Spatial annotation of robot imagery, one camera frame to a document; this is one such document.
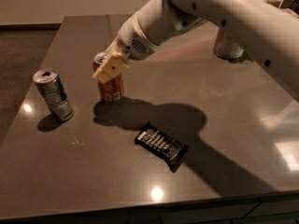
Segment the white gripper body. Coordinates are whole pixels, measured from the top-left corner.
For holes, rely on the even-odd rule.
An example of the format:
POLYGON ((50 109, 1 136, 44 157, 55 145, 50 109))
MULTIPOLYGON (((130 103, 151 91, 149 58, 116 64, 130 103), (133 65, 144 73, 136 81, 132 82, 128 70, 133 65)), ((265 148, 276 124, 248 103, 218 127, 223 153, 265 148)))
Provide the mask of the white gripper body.
POLYGON ((145 60, 159 47, 159 17, 136 12, 120 28, 117 43, 132 60, 145 60))

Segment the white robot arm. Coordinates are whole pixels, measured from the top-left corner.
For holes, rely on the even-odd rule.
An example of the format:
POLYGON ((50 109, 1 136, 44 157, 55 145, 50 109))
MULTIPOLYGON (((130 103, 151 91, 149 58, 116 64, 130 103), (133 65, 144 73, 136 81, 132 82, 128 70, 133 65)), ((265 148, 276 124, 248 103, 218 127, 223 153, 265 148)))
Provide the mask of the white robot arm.
POLYGON ((293 98, 299 98, 299 20, 261 0, 149 0, 94 59, 101 84, 144 60, 163 42, 210 21, 293 98))

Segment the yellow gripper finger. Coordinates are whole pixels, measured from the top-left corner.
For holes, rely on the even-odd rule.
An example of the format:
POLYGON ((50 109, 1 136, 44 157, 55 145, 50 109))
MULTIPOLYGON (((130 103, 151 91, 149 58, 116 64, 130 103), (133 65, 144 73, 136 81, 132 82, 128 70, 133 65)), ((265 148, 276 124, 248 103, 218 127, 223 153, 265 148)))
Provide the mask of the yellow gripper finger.
POLYGON ((118 52, 120 50, 120 47, 118 45, 118 38, 115 38, 111 44, 107 47, 106 53, 113 53, 118 52))
POLYGON ((93 62, 98 64, 93 73, 93 78, 101 84, 109 82, 129 68, 125 57, 116 51, 100 52, 95 55, 93 62))

